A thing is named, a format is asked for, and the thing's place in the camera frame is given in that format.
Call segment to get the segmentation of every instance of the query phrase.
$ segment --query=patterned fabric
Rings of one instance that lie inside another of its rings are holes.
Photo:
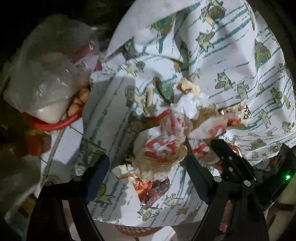
[[[247,102],[253,118],[222,138],[252,165],[276,155],[282,143],[296,144],[295,99],[283,52],[263,18],[245,1],[197,1],[140,31],[102,66],[103,75],[93,75],[92,90],[100,101],[84,119],[76,166],[80,175],[98,150],[113,163],[122,160],[145,127],[146,89],[155,88],[157,111],[164,99],[178,102],[176,85],[183,76],[220,108]],[[159,81],[161,89],[156,89]],[[186,170],[174,166],[168,177],[171,186],[165,196],[139,211],[134,190],[110,172],[99,204],[89,204],[92,217],[142,227],[200,221],[206,205]]]

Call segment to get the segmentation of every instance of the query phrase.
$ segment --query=crumpled plastic wrapper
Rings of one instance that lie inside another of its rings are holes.
[[[132,164],[135,175],[141,179],[164,181],[171,168],[187,154],[183,142],[189,124],[181,113],[166,113],[159,121],[160,126],[141,132],[135,140]]]
[[[177,89],[182,91],[184,94],[193,93],[195,98],[200,96],[200,87],[188,81],[186,78],[182,78],[177,86]]]
[[[153,127],[139,134],[135,143],[135,159],[132,164],[137,168],[135,175],[146,180],[164,181],[171,168],[181,162],[187,148],[175,136],[161,136],[159,127]]]
[[[201,123],[198,128],[192,130],[189,139],[208,139],[218,137],[226,132],[226,127],[230,125],[237,125],[240,123],[239,118],[232,113],[226,115],[212,116],[205,122]]]
[[[140,210],[143,210],[151,207],[167,192],[170,180],[168,177],[164,181],[147,181],[135,178],[133,185],[142,204]]]
[[[229,106],[227,108],[223,108],[219,111],[220,115],[225,115],[227,113],[235,114],[238,118],[240,118],[240,124],[246,124],[251,120],[251,118],[253,118],[253,115],[245,101]]]

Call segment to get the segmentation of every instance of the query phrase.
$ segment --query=trash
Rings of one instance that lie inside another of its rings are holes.
[[[236,126],[240,123],[240,118],[235,114],[227,113],[221,116],[212,116],[201,123],[198,128],[193,129],[189,135],[189,139],[208,139],[218,137],[226,132],[228,125]]]
[[[180,83],[178,84],[177,89],[182,91],[184,94],[193,93],[195,98],[198,98],[200,96],[199,86],[192,84],[190,81],[188,81],[184,77],[181,79]]]
[[[187,148],[184,130],[189,125],[184,121],[184,115],[174,111],[161,115],[160,126],[141,132],[134,142],[132,161],[136,169],[135,175],[145,180],[164,181],[171,168],[181,162]]]
[[[20,112],[57,123],[72,96],[89,85],[98,58],[99,44],[89,26],[49,16],[17,52],[4,99]]]
[[[237,103],[235,105],[229,106],[227,108],[221,109],[219,111],[220,115],[225,115],[227,113],[233,113],[237,115],[238,118],[240,118],[241,124],[246,124],[250,121],[250,119],[253,117],[247,103],[245,101],[242,101],[240,103]]]

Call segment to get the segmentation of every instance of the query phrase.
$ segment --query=snack wrapper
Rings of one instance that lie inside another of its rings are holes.
[[[225,115],[227,113],[235,114],[238,118],[240,118],[241,122],[239,124],[246,124],[251,120],[251,118],[253,118],[253,115],[245,101],[221,109],[219,111],[220,115]]]
[[[223,135],[226,132],[228,125],[236,126],[240,123],[240,118],[235,114],[227,113],[221,116],[212,116],[208,118],[201,125],[192,130],[188,138],[189,139],[209,139]]]
[[[210,165],[213,165],[220,160],[212,148],[209,147],[203,140],[190,139],[189,144],[191,146],[192,153],[197,160],[202,160]]]
[[[164,181],[171,168],[181,162],[187,148],[184,130],[189,125],[184,121],[184,115],[171,111],[163,116],[160,126],[141,132],[134,144],[136,168],[135,175],[145,180]]]
[[[142,204],[141,210],[151,207],[166,193],[169,187],[170,180],[168,177],[164,181],[156,180],[153,182],[136,178],[134,180],[134,188],[138,191],[138,196]]]

